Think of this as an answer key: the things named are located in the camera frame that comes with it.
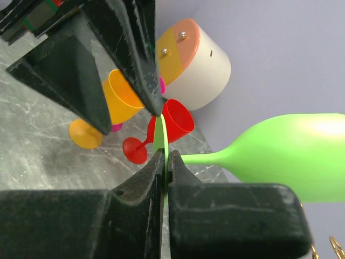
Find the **pink object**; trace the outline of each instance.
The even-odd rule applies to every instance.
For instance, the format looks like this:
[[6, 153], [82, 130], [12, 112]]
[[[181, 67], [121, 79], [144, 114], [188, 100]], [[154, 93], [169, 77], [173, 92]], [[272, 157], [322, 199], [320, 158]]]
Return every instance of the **pink object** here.
[[[160, 85], [161, 85], [161, 92], [162, 92], [162, 94], [164, 94], [165, 93], [165, 83], [164, 83], [164, 80], [161, 76], [160, 76]], [[113, 125], [111, 132], [119, 131], [120, 129], [122, 129], [122, 125], [123, 125], [123, 123]]]
[[122, 125], [123, 125], [123, 123], [113, 125], [111, 132], [119, 131], [120, 129], [122, 129]]
[[162, 92], [162, 94], [164, 94], [165, 93], [165, 83], [164, 83], [164, 80], [161, 76], [160, 76], [160, 85], [161, 85], [161, 92]]

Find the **red goblet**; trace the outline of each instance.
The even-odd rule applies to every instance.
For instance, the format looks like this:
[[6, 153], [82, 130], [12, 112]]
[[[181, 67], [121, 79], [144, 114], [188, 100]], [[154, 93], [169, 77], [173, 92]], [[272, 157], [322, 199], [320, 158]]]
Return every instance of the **red goblet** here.
[[[172, 143], [194, 130], [195, 124], [192, 115], [187, 108], [177, 100], [170, 99], [164, 106], [162, 114], [167, 126], [168, 142]], [[137, 138], [125, 139], [122, 144], [126, 158], [140, 165], [147, 160], [146, 145], [153, 143], [156, 117], [152, 116], [147, 126], [147, 137], [144, 142]]]

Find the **yellow panel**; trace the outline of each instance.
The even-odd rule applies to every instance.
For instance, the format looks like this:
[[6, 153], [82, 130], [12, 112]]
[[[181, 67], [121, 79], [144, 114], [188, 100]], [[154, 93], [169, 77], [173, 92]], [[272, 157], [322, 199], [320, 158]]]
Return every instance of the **yellow panel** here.
[[[166, 56], [162, 54], [162, 49], [168, 49], [168, 54]], [[169, 28], [158, 39], [156, 52], [158, 56], [160, 75], [162, 76], [165, 85], [168, 86], [183, 72], [172, 28]]]

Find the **silver bolt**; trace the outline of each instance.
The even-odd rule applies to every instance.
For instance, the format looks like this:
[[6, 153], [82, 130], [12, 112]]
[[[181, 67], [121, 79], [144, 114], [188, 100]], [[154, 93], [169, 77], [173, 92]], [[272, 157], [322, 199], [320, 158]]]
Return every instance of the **silver bolt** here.
[[185, 39], [187, 36], [187, 33], [185, 33], [185, 31], [181, 31], [178, 36], [180, 37], [180, 39]]
[[166, 56], [168, 54], [168, 49], [162, 49], [161, 53], [163, 56]]

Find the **gray floor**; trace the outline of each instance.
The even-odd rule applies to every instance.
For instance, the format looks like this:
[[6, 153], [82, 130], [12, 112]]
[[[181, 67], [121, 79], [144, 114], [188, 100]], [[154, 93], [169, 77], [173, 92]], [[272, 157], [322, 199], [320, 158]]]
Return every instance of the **gray floor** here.
[[[76, 116], [4, 71], [39, 42], [30, 35], [10, 47], [0, 42], [0, 190], [116, 187], [142, 167], [126, 160], [122, 142], [127, 137], [144, 140], [150, 115], [140, 112], [120, 132], [105, 137], [97, 149], [77, 147], [67, 131]], [[103, 80], [115, 66], [97, 42], [93, 44], [93, 53]], [[173, 143], [171, 149], [182, 154], [210, 152], [198, 127]], [[220, 168], [189, 168], [204, 182], [227, 181]], [[164, 215], [162, 258], [170, 258], [167, 212]]]

